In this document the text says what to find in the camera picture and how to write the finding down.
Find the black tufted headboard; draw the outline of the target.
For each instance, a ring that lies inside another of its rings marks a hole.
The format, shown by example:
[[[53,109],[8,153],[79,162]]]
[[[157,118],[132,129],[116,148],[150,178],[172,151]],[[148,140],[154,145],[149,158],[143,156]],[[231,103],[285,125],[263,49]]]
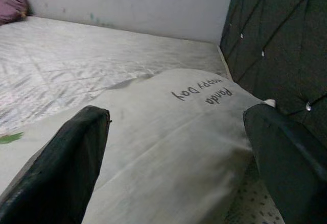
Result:
[[[327,0],[231,0],[220,49],[236,83],[327,147]]]

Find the mauve bed blanket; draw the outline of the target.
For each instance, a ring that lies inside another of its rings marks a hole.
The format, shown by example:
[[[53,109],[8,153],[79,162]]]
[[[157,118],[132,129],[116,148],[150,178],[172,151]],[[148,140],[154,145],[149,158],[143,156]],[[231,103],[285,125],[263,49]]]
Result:
[[[28,0],[0,0],[0,26],[25,19],[29,8]]]

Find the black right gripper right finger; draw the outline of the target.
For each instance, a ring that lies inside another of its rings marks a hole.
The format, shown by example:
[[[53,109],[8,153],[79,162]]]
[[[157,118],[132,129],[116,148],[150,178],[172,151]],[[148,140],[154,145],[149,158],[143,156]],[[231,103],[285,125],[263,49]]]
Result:
[[[243,119],[261,179],[285,224],[327,224],[327,148],[269,105],[250,107]]]

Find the white Panda Happy Day pillow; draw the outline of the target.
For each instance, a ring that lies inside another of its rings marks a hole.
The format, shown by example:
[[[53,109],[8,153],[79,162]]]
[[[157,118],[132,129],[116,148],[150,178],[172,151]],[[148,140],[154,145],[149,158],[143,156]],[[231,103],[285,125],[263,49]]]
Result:
[[[172,69],[122,82],[93,101],[0,142],[0,194],[86,106],[110,113],[100,174],[81,224],[222,224],[252,157],[243,114],[265,104],[214,73]]]

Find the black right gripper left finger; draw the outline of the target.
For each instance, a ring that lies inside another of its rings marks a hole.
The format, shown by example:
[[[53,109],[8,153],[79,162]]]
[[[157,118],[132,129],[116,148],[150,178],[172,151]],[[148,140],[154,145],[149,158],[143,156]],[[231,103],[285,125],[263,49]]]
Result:
[[[65,122],[0,194],[0,224],[81,224],[109,127],[109,111],[95,106]]]

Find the white quilted mattress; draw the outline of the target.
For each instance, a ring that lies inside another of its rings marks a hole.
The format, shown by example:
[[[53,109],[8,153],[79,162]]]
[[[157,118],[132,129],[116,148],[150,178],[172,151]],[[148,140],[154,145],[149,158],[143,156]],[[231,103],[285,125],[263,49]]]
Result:
[[[172,69],[230,80],[210,43],[38,17],[0,26],[0,142],[12,142],[11,131],[87,104],[122,82]],[[285,224],[253,153],[222,224]]]

